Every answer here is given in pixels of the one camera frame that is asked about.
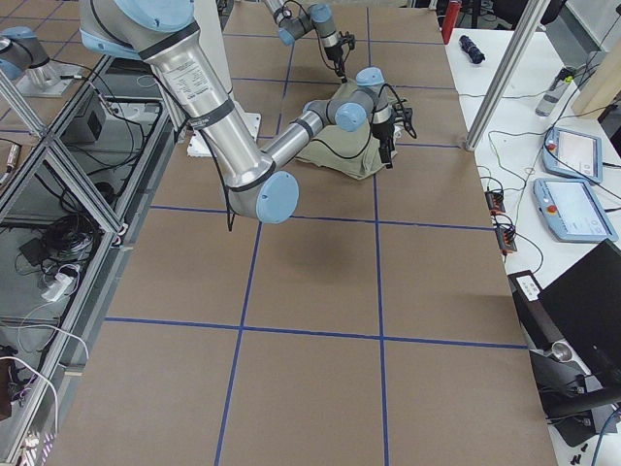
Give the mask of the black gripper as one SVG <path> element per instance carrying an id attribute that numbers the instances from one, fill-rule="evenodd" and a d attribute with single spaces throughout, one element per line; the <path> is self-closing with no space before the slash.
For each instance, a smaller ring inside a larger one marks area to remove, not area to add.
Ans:
<path id="1" fill-rule="evenodd" d="M 392 109 L 381 109 L 372 119 L 372 133 L 379 141 L 379 156 L 386 169 L 393 168 L 394 121 Z"/>
<path id="2" fill-rule="evenodd" d="M 346 71 L 343 62 L 343 45 L 336 43 L 330 47 L 324 47 L 326 57 L 334 64 L 334 71 L 342 83 L 346 82 Z"/>

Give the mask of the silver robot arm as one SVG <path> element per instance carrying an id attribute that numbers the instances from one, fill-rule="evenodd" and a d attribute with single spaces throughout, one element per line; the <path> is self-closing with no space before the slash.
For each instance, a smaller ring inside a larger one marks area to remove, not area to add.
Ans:
<path id="1" fill-rule="evenodd" d="M 263 4 L 272 15 L 278 36 L 286 46 L 314 32 L 324 65 L 332 70 L 342 83 L 347 82 L 345 63 L 355 49 L 355 36 L 338 31 L 331 7 L 318 3 L 303 6 L 298 1 L 265 0 Z"/>
<path id="2" fill-rule="evenodd" d="M 81 1 L 79 12 L 88 49 L 143 61 L 154 72 L 182 120 L 210 149 L 230 214 L 272 224 L 289 219 L 299 186 L 283 167 L 330 125 L 353 132 L 369 123 L 381 163 L 392 165 L 395 113 L 377 67 L 358 73 L 349 96 L 309 102 L 279 137 L 260 148 L 200 45 L 194 2 Z"/>

